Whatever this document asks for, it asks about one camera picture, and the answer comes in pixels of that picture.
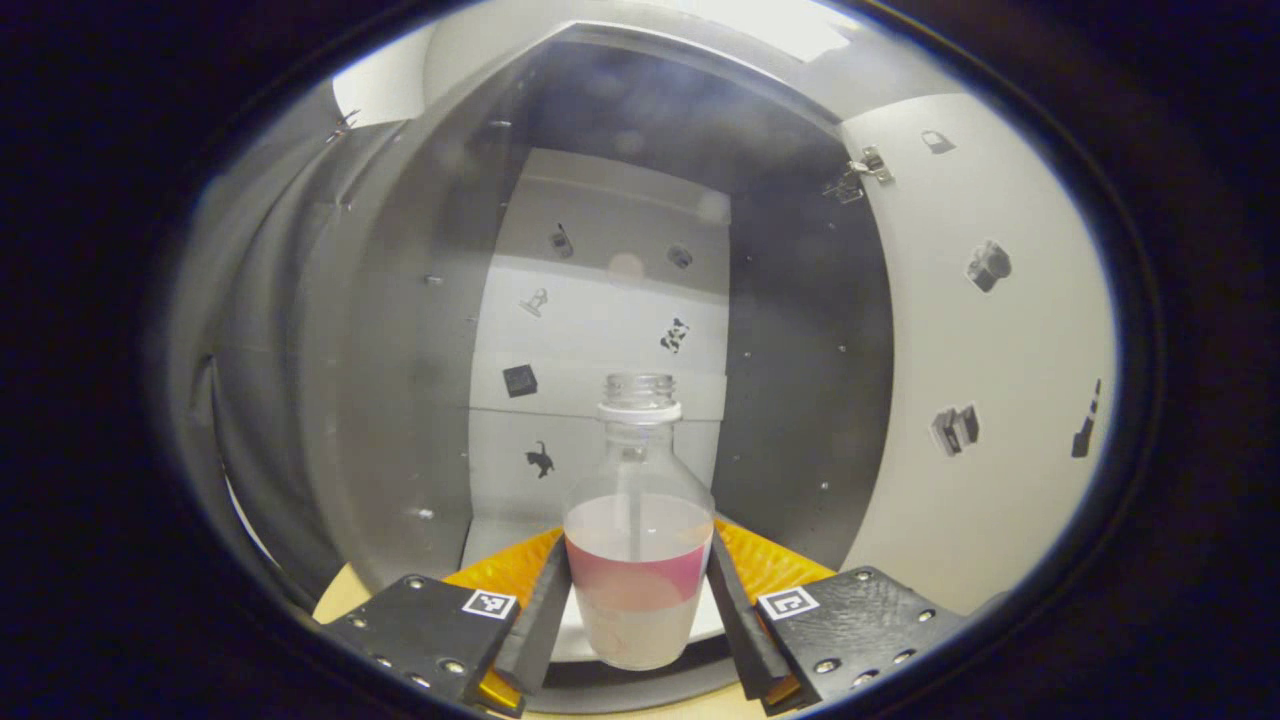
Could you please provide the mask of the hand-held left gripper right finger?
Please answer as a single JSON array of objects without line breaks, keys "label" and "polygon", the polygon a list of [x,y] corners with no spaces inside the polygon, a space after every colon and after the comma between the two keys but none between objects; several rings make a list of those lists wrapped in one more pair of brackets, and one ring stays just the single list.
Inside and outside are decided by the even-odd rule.
[{"label": "hand-held left gripper right finger", "polygon": [[833,571],[724,520],[707,570],[742,691],[769,716],[867,694],[969,624],[877,568]]}]

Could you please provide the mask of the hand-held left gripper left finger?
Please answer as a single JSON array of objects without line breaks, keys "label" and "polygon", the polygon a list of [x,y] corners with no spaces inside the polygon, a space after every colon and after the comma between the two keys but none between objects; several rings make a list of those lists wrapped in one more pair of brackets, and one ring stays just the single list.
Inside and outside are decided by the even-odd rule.
[{"label": "hand-held left gripper left finger", "polygon": [[570,589],[554,528],[444,579],[404,575],[323,628],[406,685],[520,719],[547,678]]}]

